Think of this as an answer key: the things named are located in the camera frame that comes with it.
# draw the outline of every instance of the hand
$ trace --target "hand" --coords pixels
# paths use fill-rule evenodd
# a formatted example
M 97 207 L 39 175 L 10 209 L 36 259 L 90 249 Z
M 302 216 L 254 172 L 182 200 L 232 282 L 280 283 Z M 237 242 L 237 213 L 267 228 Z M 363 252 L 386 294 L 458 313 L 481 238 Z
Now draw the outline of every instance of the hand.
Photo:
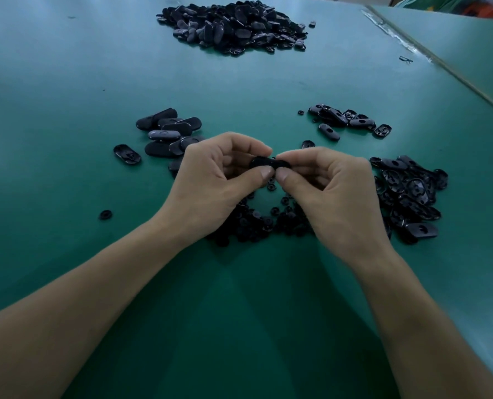
M 324 147 L 276 158 L 293 167 L 278 168 L 276 180 L 302 206 L 317 238 L 334 255 L 353 268 L 392 249 L 367 160 Z
M 248 169 L 256 155 L 268 157 L 272 151 L 237 133 L 191 144 L 167 200 L 151 221 L 172 224 L 183 247 L 214 232 L 241 199 L 274 175 L 272 167 Z

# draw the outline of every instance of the green table surface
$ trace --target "green table surface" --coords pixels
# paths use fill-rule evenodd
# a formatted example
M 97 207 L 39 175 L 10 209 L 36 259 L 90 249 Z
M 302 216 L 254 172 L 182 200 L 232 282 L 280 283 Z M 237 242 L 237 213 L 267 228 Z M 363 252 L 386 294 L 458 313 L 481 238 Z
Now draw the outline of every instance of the green table surface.
M 493 99 L 493 19 L 374 8 Z
M 239 58 L 181 44 L 154 17 L 167 5 L 229 1 L 0 0 L 0 309 L 157 211 L 173 182 L 168 160 L 143 153 L 148 140 L 134 123 L 172 106 L 198 116 L 205 137 L 232 130 L 276 152 L 310 139 L 446 170 L 440 236 L 393 245 L 493 370 L 493 108 L 425 59 L 399 61 L 405 49 L 358 5 L 263 0 L 297 22 L 317 21 L 308 49 Z M 484 47 L 458 53 L 468 60 Z M 331 144 L 296 114 L 316 103 L 366 113 L 392 133 L 343 130 Z M 119 143 L 140 152 L 141 165 L 118 160 Z M 252 205 L 267 213 L 282 195 L 262 190 Z M 114 217 L 99 221 L 106 208 Z M 200 241 L 179 254 L 66 393 L 396 395 L 350 272 L 315 238 L 276 235 L 228 248 Z

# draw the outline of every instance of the forearm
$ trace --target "forearm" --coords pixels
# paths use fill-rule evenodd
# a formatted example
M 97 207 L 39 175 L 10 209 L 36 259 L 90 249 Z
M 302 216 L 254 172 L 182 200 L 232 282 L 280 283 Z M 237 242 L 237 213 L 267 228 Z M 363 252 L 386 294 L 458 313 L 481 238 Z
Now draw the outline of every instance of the forearm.
M 0 311 L 0 397 L 61 396 L 117 317 L 181 249 L 146 223 Z
M 493 398 L 493 375 L 405 261 L 355 267 L 403 398 Z

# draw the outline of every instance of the fingernail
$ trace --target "fingernail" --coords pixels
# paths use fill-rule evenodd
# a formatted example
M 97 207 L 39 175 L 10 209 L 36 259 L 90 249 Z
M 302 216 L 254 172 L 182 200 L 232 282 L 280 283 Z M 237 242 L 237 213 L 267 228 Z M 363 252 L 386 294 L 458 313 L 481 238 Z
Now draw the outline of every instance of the fingernail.
M 261 172 L 261 176 L 263 176 L 263 180 L 268 180 L 274 175 L 274 168 L 273 167 L 262 167 L 259 172 Z
M 292 172 L 289 168 L 280 167 L 276 170 L 276 180 L 281 185 L 285 182 L 285 178 Z

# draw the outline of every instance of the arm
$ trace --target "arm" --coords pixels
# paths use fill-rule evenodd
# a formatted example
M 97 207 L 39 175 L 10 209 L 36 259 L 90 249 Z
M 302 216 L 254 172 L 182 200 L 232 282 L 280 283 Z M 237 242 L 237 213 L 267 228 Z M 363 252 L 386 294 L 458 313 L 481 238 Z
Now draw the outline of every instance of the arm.
M 493 375 L 392 248 L 368 161 L 327 148 L 276 158 L 294 169 L 277 181 L 361 284 L 402 397 L 493 398 Z
M 180 250 L 215 231 L 270 167 L 240 134 L 187 148 L 160 211 L 89 261 L 0 311 L 0 397 L 59 397 L 139 291 Z

